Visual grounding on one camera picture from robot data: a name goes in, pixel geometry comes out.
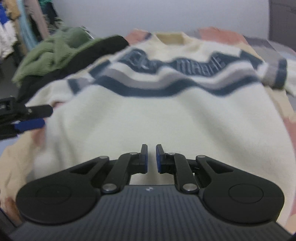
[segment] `gray stripe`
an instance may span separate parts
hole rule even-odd
[[[277,72],[278,72],[278,68],[276,66],[268,65],[267,72],[261,81],[262,84],[268,85],[268,86],[274,86]]]
[[[77,79],[77,85],[79,86],[80,90],[84,89],[86,86],[89,86],[91,84],[92,83],[87,78],[80,77]]]
[[[164,89],[179,79],[192,80],[191,78],[188,78],[186,75],[179,72],[175,72],[175,73],[170,72],[157,82],[133,80],[129,76],[127,76],[125,73],[120,72],[116,69],[107,69],[102,73],[102,75],[111,77],[117,80],[118,82],[124,84],[125,86],[132,87],[132,88],[139,88],[139,89]],[[204,88],[221,89],[246,76],[256,76],[256,74],[252,69],[248,69],[248,70],[238,69],[234,72],[230,72],[229,75],[227,75],[218,83],[200,83],[198,81],[196,82],[199,85],[203,86]]]

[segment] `navy stripe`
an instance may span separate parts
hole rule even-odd
[[[203,87],[202,85],[196,83],[195,81],[189,80],[189,79],[180,79],[175,81],[174,83],[170,84],[166,88],[158,89],[158,90],[152,90],[152,89],[139,89],[139,88],[132,88],[125,86],[124,84],[118,82],[117,80],[108,77],[108,76],[101,76],[98,78],[94,84],[103,86],[116,94],[119,94],[121,96],[133,96],[133,97],[169,97],[176,95],[183,90],[191,87],[198,87],[200,89],[203,89],[210,94],[216,95],[216,96],[226,96],[233,91],[246,86],[250,85],[252,83],[258,83],[259,80],[257,77],[254,76],[247,76],[244,77],[230,85],[227,85],[221,89],[209,89],[206,87]]]
[[[273,88],[275,89],[282,89],[285,85],[286,79],[287,79],[287,60],[281,59],[279,61],[279,67],[278,71],[276,73],[276,80],[273,85]]]
[[[240,54],[240,58],[242,60],[247,60],[247,61],[251,62],[254,69],[257,69],[259,64],[263,63],[263,61],[261,59],[255,57],[254,55],[252,55],[252,54],[250,54],[250,53],[248,53],[246,51],[243,51],[243,50],[242,50],[242,52]]]
[[[79,85],[78,85],[76,79],[69,79],[68,84],[69,84],[72,92],[74,93],[74,95],[76,95],[80,91],[80,88],[79,88]]]
[[[107,60],[98,66],[94,67],[89,74],[96,79],[96,77],[110,64],[110,60]]]

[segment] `green knit sweater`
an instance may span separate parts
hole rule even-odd
[[[62,69],[77,53],[100,40],[90,40],[82,28],[64,27],[27,54],[13,76],[12,82],[21,86],[22,79],[28,75],[44,76],[54,70]]]

